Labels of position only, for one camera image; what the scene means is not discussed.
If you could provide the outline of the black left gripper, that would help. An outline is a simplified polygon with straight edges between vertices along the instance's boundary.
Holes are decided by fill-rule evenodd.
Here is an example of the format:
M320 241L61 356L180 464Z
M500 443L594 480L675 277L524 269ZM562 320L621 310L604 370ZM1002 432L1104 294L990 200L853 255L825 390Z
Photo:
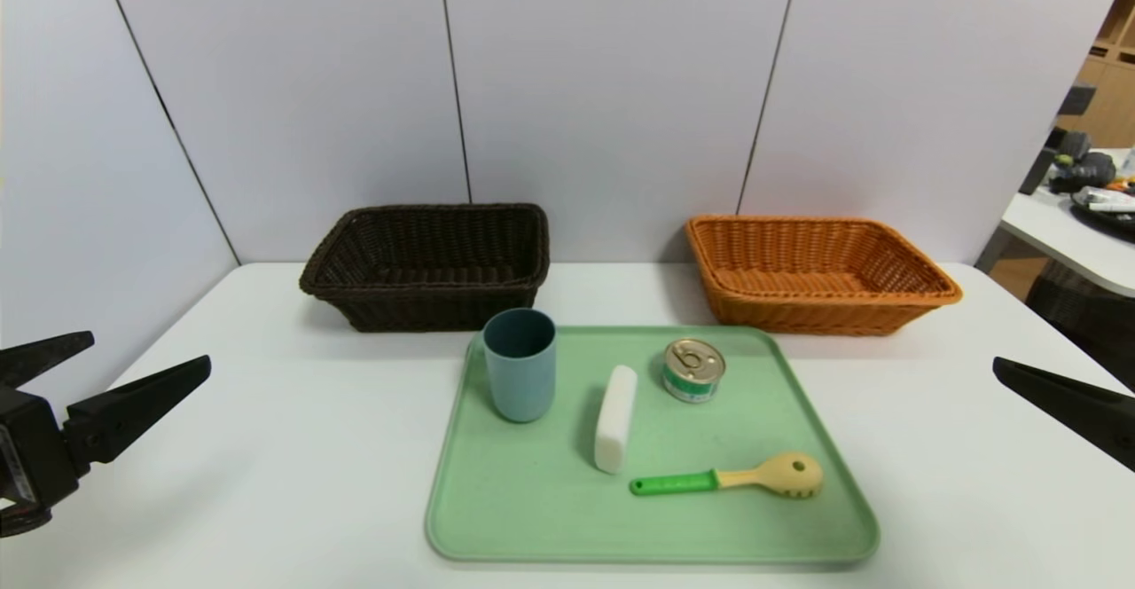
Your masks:
M205 382L208 355L121 384L67 407L62 432L48 399L18 392L94 345L91 331L1 350L3 537L45 525L94 463L109 464Z

